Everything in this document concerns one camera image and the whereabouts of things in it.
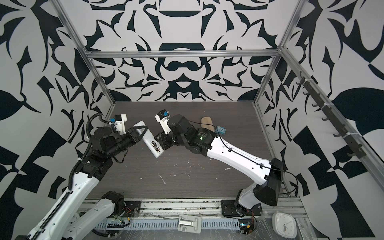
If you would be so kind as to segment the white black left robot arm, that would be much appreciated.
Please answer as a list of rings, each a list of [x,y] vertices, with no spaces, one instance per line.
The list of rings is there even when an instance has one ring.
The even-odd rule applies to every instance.
[[[16,238],[82,240],[105,218],[120,216],[123,213],[124,197],[110,191],[102,196],[95,207],[79,219],[73,219],[85,198],[113,165],[116,156],[149,136],[151,133],[143,122],[128,130],[125,130],[123,124],[113,123],[97,129],[89,136],[90,150],[71,170],[65,192],[27,235],[19,235]]]

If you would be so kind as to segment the white remote control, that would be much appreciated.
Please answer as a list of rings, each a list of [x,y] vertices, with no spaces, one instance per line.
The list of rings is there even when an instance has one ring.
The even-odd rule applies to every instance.
[[[146,125],[146,124],[143,121],[140,121],[137,124],[135,124],[134,126],[143,126],[143,125]],[[152,154],[154,155],[155,158],[160,157],[164,153],[164,150],[162,149],[159,142],[155,139],[154,135],[149,130],[149,128],[148,128],[146,134],[143,135],[142,141],[147,145],[147,147],[152,152]],[[152,146],[152,141],[154,141],[157,144],[159,151],[156,151],[154,149],[154,147]]]

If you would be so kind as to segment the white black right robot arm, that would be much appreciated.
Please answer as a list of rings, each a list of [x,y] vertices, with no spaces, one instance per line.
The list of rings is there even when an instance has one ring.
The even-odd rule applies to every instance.
[[[240,190],[235,201],[238,210],[250,210],[259,203],[275,207],[283,181],[283,163],[249,154],[206,128],[195,128],[181,116],[171,117],[166,110],[155,115],[163,131],[156,135],[163,150],[183,146],[193,154],[221,161],[249,177],[253,184]]]

